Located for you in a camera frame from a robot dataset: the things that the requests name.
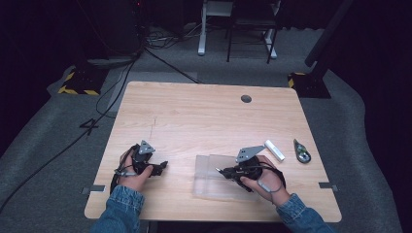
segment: denim sleeve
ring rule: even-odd
[[[139,215],[144,202],[145,197],[141,193],[116,186],[106,202],[106,210],[90,232],[139,232]]]
[[[276,208],[276,211],[283,223],[294,233],[335,232],[315,210],[306,207],[295,193],[288,202]]]

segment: cable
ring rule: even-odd
[[[186,74],[185,72],[179,70],[178,68],[176,68],[175,66],[169,64],[167,61],[161,59],[160,57],[156,56],[155,54],[153,54],[151,51],[149,51],[148,49],[145,49],[145,51],[150,54],[151,56],[157,58],[158,60],[160,60],[161,62],[163,62],[164,64],[168,65],[169,67],[171,67],[172,69],[174,69],[175,71],[179,72],[180,74],[182,74],[183,76],[187,77],[188,79],[192,80],[194,83],[203,83],[197,79],[195,79],[194,77]]]
[[[188,40],[190,40],[190,39],[193,38],[193,37],[198,37],[198,36],[200,36],[200,34],[191,35],[191,36],[190,36],[190,34],[191,34],[192,32],[194,32],[194,31],[196,31],[196,29],[198,29],[201,25],[202,25],[202,24],[197,24],[195,27],[193,27],[191,30],[189,30],[189,32],[187,32],[187,33],[183,36],[183,38],[186,38],[186,39],[177,38],[177,37],[172,37],[172,36],[170,36],[170,37],[160,37],[160,38],[158,38],[157,35],[155,35],[154,38],[153,38],[153,36],[151,36],[151,34],[153,34],[153,33],[155,33],[155,34],[159,33],[159,34],[162,36],[163,33],[162,33],[161,31],[151,32],[151,34],[150,34],[150,35],[147,37],[147,39],[146,39],[146,41],[149,43],[149,44],[147,45],[147,47],[149,47],[149,48],[151,48],[151,49],[154,49],[154,50],[169,49],[169,48],[171,48],[172,46],[176,45],[176,44],[179,43],[179,42],[188,41]],[[156,42],[156,41],[164,41],[164,42],[163,42],[163,45],[162,45],[162,46],[156,46],[156,45],[153,44],[153,42]]]
[[[260,161],[259,164],[261,164],[261,163],[265,164],[266,166],[262,166],[262,165],[246,166],[246,167],[242,167],[242,169],[261,168],[261,169],[267,169],[269,171],[272,171],[274,174],[276,174],[279,177],[279,179],[281,180],[284,188],[286,188],[286,180],[285,180],[285,177],[284,177],[283,173],[281,171],[279,171],[277,168],[270,165],[269,163]]]
[[[127,76],[130,72],[131,67],[134,65],[136,60],[133,61],[133,63],[129,66],[127,73],[126,73],[126,77],[123,81],[123,85],[121,86],[120,92],[118,93],[118,96],[116,97],[115,101],[110,105],[110,107],[106,110],[106,112],[104,112],[104,114],[102,116],[100,116],[95,122],[93,122],[90,126],[90,128],[92,128],[98,121],[100,121],[101,118],[103,118],[104,115],[106,115],[110,109],[113,107],[113,105],[116,103],[116,101],[118,100],[120,94],[121,94],[121,90],[124,88],[124,84],[127,80]],[[3,204],[0,207],[0,215],[3,213],[4,208],[6,207],[7,203],[9,203],[9,201],[13,198],[13,196],[28,182],[30,181],[30,179],[32,179],[34,176],[36,176],[40,171],[43,170],[43,168],[45,168],[47,165],[49,165],[51,162],[53,162],[55,159],[57,159],[60,155],[62,155],[64,152],[66,152],[67,150],[69,150],[71,147],[73,147],[73,145],[75,145],[80,139],[83,138],[83,136],[85,134],[87,134],[89,129],[85,130],[85,132],[83,132],[78,138],[76,138],[71,144],[69,144],[69,146],[67,146],[65,149],[63,149],[61,152],[59,152],[58,154],[56,154],[54,157],[52,157],[49,161],[47,161],[45,164],[43,164],[40,168],[38,168],[35,172],[33,172],[28,178],[26,178],[22,183],[20,183],[18,185],[17,188],[15,188],[15,190],[6,198],[6,201],[3,202]]]
[[[126,69],[127,69],[127,66],[124,67],[123,71],[121,71],[119,80],[118,80],[116,83],[114,83],[106,92],[104,92],[103,95],[97,100],[97,103],[96,103],[96,112],[99,113],[100,115],[105,116],[105,117],[108,117],[108,118],[116,118],[115,116],[107,116],[107,115],[105,115],[104,113],[101,113],[101,112],[98,110],[98,105],[99,105],[100,100],[103,98],[103,96],[105,96],[107,93],[109,93],[109,91],[110,91],[111,89],[113,89],[113,87],[115,87],[115,86],[121,81],[121,79],[122,79],[122,77],[123,77],[123,73],[124,73],[124,71],[125,71]]]
[[[132,165],[128,165],[127,167],[122,167],[124,164],[124,161],[126,161],[127,157],[129,156],[130,152],[133,150],[133,147],[131,147],[127,152],[125,153],[125,156],[121,160],[118,169],[116,169],[118,172],[124,171],[126,168],[131,167]]]
[[[87,19],[88,24],[90,25],[90,28],[92,29],[92,31],[94,32],[94,34],[96,35],[96,37],[99,39],[99,41],[103,44],[103,46],[107,49],[110,50],[114,53],[117,53],[119,55],[124,55],[124,56],[130,56],[130,60],[126,60],[126,61],[121,61],[121,62],[111,62],[111,63],[106,63],[106,64],[93,64],[91,62],[89,62],[91,65],[93,65],[95,68],[97,69],[113,69],[113,68],[118,68],[124,65],[128,65],[130,63],[132,63],[135,59],[139,58],[140,53],[142,53],[143,48],[144,48],[144,37],[140,36],[140,44],[139,44],[139,48],[132,53],[123,53],[120,52],[118,50],[114,50],[111,47],[109,47],[107,45],[107,43],[103,40],[103,38],[100,36],[100,34],[97,32],[97,29],[94,27],[90,17],[87,15],[86,10],[83,8],[82,4],[79,2],[79,0],[76,0],[77,4],[79,5],[79,8],[82,10],[82,13],[84,14],[84,16]]]

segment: person's right hand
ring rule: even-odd
[[[129,154],[126,152],[120,157],[120,162],[122,162],[123,158],[127,156],[126,160],[124,161],[124,169],[126,172],[134,173],[133,165],[131,161],[131,154],[133,154],[134,150],[130,150]],[[135,191],[141,192],[143,189],[143,184],[145,184],[146,179],[151,175],[154,166],[148,166],[142,174],[139,176],[128,176],[128,177],[119,177],[118,185],[129,187]]]
[[[260,162],[270,164],[273,168],[276,168],[275,165],[266,156],[257,155],[257,158]],[[247,177],[240,178],[240,181],[244,185],[253,189],[261,197],[272,202],[276,206],[281,206],[291,198],[291,195],[283,187],[281,179],[274,172],[263,169],[259,180],[264,183],[264,185],[266,185],[270,190],[277,190],[279,187],[280,189],[277,192],[269,193],[258,184],[258,181],[251,180]]]

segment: gray carpet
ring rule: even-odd
[[[266,53],[245,55],[242,46],[226,59],[224,31],[208,34],[206,54],[197,55],[198,37],[169,49],[151,50],[204,83],[288,87],[291,72],[310,72],[304,59],[321,30],[283,30],[277,38],[278,58],[265,63]],[[110,71],[100,96],[57,94],[71,67],[49,86],[51,100],[21,130],[0,160],[0,200],[30,174],[68,147],[84,130],[79,126],[106,111],[120,88],[124,68]],[[190,83],[184,76],[146,52],[129,80]],[[392,192],[365,139],[361,98],[333,73],[325,76],[331,99],[300,99],[342,213],[331,225],[339,232],[401,232]],[[115,117],[116,112],[109,112]],[[102,117],[89,136],[47,165],[11,199],[0,216],[0,232],[87,232],[94,220],[85,218],[86,196],[93,184],[114,120]]]

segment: finger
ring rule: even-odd
[[[258,159],[260,162],[265,162],[265,163],[267,163],[267,164],[270,164],[270,166],[276,168],[276,166],[272,163],[272,161],[270,161],[270,160],[269,160],[266,156],[264,156],[264,155],[257,155],[257,159]]]
[[[139,177],[142,177],[144,179],[148,178],[151,175],[153,169],[154,169],[154,166],[152,165],[146,167],[145,170],[142,172],[142,174],[139,175]]]
[[[128,152],[128,150],[125,151],[125,152],[121,155],[121,157],[120,157],[120,163],[123,161],[123,159],[124,159],[124,157],[126,156],[127,152]]]
[[[241,178],[240,178],[240,181],[241,181],[244,185],[246,185],[247,187],[249,187],[249,188],[251,188],[251,189],[253,189],[253,190],[256,190],[257,187],[258,187],[257,181],[254,181],[254,180],[249,179],[249,178],[247,178],[247,177],[241,177]]]
[[[124,166],[125,166],[125,167],[128,167],[128,166],[131,166],[131,165],[132,165],[131,156],[133,155],[133,152],[134,152],[134,150],[130,150],[130,152],[126,155],[127,158],[126,158],[126,160],[124,161]]]

